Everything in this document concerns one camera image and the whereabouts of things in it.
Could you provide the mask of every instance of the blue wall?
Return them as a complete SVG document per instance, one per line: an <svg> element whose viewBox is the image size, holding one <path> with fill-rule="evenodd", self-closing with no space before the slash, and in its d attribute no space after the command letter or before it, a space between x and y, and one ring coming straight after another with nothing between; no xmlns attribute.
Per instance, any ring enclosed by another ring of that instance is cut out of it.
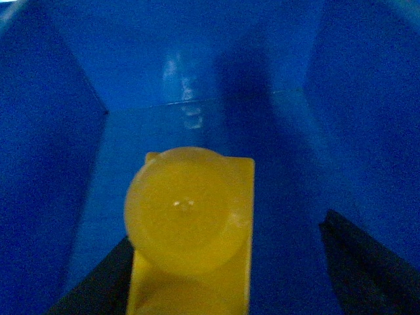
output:
<svg viewBox="0 0 420 315"><path fill-rule="evenodd" d="M262 22L270 86L301 87L323 2L53 0L49 8L114 112L221 97L217 58Z"/></svg>
<svg viewBox="0 0 420 315"><path fill-rule="evenodd" d="M327 1L305 91L366 229L420 268L420 35L380 1Z"/></svg>
<svg viewBox="0 0 420 315"><path fill-rule="evenodd" d="M63 285L104 107L36 1L0 37L0 314Z"/></svg>

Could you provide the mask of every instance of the black object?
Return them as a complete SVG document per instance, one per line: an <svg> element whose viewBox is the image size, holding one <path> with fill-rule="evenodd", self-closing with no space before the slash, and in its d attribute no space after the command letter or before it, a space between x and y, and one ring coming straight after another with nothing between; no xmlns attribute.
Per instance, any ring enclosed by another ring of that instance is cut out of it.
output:
<svg viewBox="0 0 420 315"><path fill-rule="evenodd" d="M124 238L45 315L125 315L134 249Z"/></svg>
<svg viewBox="0 0 420 315"><path fill-rule="evenodd" d="M345 314L419 314L418 270L334 210L320 230Z"/></svg>

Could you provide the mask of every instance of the yellow block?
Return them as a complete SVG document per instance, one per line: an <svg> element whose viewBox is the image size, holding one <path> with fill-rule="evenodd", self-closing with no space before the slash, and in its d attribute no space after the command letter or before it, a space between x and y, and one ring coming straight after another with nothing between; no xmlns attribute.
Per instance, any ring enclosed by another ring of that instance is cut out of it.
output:
<svg viewBox="0 0 420 315"><path fill-rule="evenodd" d="M135 249L127 315L248 313L254 161L149 153L125 200Z"/></svg>

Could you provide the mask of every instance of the yellow rectangular base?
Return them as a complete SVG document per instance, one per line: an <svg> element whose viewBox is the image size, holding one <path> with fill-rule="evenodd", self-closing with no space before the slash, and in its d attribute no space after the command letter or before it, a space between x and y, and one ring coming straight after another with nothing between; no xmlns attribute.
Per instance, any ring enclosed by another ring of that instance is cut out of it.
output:
<svg viewBox="0 0 420 315"><path fill-rule="evenodd" d="M146 162L157 153L149 153ZM249 158L228 157L237 164L249 190L249 203L253 208L254 161ZM135 251L133 271L126 315L141 314L138 310L156 292L156 290L175 283L198 282L215 292L228 307L231 315L248 314L249 281L251 272L252 224L249 225L249 237L240 250L223 266L199 276L170 275L152 266Z"/></svg>

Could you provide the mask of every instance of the yellow ball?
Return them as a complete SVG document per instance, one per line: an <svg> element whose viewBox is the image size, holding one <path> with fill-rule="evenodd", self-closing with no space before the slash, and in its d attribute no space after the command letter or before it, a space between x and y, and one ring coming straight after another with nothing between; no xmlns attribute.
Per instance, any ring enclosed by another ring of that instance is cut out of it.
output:
<svg viewBox="0 0 420 315"><path fill-rule="evenodd" d="M133 179L125 225L135 249L173 274L209 272L228 261L251 224L244 183L229 159L203 148L156 156Z"/></svg>
<svg viewBox="0 0 420 315"><path fill-rule="evenodd" d="M136 315L230 315L215 292L196 284L171 285L157 290Z"/></svg>

